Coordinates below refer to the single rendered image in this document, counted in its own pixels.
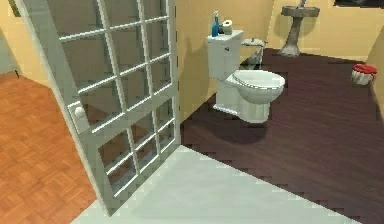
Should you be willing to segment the blue spray bottle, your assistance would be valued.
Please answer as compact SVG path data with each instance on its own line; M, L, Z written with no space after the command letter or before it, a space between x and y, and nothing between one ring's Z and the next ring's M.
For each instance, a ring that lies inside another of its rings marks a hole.
M214 11L214 22L211 28L211 36L217 37L219 34L219 13L218 11Z

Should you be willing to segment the grey toilet paper holder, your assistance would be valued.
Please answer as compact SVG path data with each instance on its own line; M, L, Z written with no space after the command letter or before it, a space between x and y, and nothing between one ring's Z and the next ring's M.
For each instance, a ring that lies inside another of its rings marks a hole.
M252 48L252 54L244 61L244 65L260 65L263 60L264 49L267 42L256 38L247 38L242 41L242 45Z

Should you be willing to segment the white glass pane door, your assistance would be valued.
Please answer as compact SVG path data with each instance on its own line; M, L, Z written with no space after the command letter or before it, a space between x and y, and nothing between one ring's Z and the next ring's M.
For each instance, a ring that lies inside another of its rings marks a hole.
M97 206L111 218L130 212L180 146L174 0L15 2Z

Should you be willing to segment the red and white bin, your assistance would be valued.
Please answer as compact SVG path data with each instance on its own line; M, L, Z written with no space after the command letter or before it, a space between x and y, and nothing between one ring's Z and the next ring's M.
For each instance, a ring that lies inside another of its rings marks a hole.
M375 78L377 68L367 64L355 64L352 68L351 80L355 84L367 85Z

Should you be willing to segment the dark framed mirror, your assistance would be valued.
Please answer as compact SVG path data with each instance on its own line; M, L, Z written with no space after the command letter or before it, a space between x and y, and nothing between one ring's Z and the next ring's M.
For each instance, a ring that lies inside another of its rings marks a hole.
M381 8L384 9L384 0L334 0L334 6Z

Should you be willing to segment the grey pedestal sink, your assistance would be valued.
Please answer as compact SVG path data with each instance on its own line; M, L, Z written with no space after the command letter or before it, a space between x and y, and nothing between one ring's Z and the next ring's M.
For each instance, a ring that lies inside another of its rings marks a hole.
M306 6L306 0L301 0L297 6L282 7L281 15L291 17L292 25L287 40L279 51L280 55L287 57L297 57L300 55L298 38L302 20L307 17L318 17L319 13L320 9L318 7Z

